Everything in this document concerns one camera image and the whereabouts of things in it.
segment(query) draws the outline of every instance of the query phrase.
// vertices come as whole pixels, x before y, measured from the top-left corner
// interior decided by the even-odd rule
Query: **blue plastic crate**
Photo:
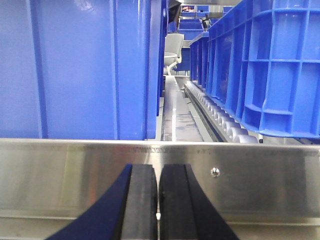
[[[168,25],[168,33],[176,33],[178,31],[177,22],[174,20]]]
[[[224,13],[227,13],[227,12],[229,12],[232,8],[233,8],[233,6],[224,6],[224,7],[223,7],[223,12],[224,12]]]
[[[320,0],[243,0],[209,31],[207,94],[247,129],[320,138]]]
[[[203,89],[207,86],[208,40],[209,33],[204,31],[189,44],[192,52],[190,79],[196,81]]]
[[[194,11],[191,11],[191,12],[185,11],[185,12],[181,12],[180,15],[182,17],[195,17],[196,16],[196,12],[194,12]]]
[[[203,30],[203,24],[200,21],[199,22],[180,22],[179,29],[180,30],[186,30],[186,29]]]
[[[179,33],[184,35],[184,40],[192,40],[204,31],[201,22],[181,22],[179,25]]]
[[[0,137],[154,136],[157,2],[3,1]]]
[[[179,20],[180,23],[195,23],[195,24],[198,24],[198,23],[201,23],[200,19],[199,18],[192,18],[192,19],[180,19]]]
[[[209,23],[210,23],[210,26],[212,26],[213,24],[215,24],[220,18],[210,18],[209,19]]]
[[[182,62],[176,65],[175,71],[190,71],[190,48],[181,49]]]

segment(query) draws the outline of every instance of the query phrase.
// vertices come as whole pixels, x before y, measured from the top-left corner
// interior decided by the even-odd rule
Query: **white chair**
[[[184,43],[184,35],[170,33],[165,37],[164,46],[164,74],[171,76],[171,69],[182,61],[181,49]]]

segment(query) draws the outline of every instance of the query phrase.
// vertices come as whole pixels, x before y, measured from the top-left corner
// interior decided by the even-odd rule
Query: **stainless steel panel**
[[[164,164],[191,164],[241,239],[320,239],[319,146],[39,139],[0,139],[0,239],[47,237],[127,163],[152,164],[157,179]]]
[[[182,48],[183,49],[189,49],[190,48],[190,46],[189,46],[190,42],[191,42],[191,40],[183,40]]]
[[[165,77],[162,141],[203,142],[174,76]]]

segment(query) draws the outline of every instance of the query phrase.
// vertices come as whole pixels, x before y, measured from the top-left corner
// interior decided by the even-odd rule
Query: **screw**
[[[211,174],[211,177],[213,177],[213,178],[219,177],[219,176],[220,176],[220,170],[219,170],[219,168],[216,168],[216,167],[212,168],[212,169],[210,170],[210,174]]]

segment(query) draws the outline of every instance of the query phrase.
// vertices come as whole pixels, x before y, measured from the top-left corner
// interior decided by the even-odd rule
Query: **stack of blue crates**
[[[320,0],[243,0],[209,29],[206,92],[247,129],[320,138]]]
[[[203,89],[207,86],[209,32],[204,31],[190,42],[190,79]]]
[[[1,2],[0,137],[154,138],[166,8],[166,0]]]

